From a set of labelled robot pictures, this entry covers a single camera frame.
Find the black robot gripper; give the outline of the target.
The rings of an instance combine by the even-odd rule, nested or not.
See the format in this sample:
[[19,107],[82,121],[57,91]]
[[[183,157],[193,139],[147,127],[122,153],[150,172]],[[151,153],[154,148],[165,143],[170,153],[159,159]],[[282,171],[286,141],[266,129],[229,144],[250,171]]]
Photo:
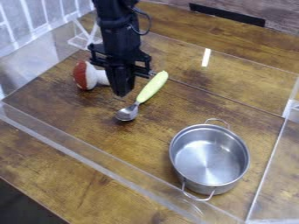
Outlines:
[[137,14],[109,20],[98,20],[102,31],[102,44],[90,44],[91,63],[105,67],[114,93],[127,95],[135,88],[137,76],[150,77],[151,56],[141,50],[141,37]]

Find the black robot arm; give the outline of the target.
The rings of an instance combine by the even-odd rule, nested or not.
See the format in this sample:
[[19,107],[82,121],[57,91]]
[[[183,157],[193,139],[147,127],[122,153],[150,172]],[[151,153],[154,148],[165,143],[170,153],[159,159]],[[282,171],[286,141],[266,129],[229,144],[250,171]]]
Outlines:
[[138,14],[150,20],[150,16],[137,8],[139,0],[93,0],[98,12],[98,26],[103,38],[102,44],[91,43],[90,62],[103,67],[114,93],[126,96],[135,88],[137,76],[149,78],[151,56],[141,50],[141,32]]

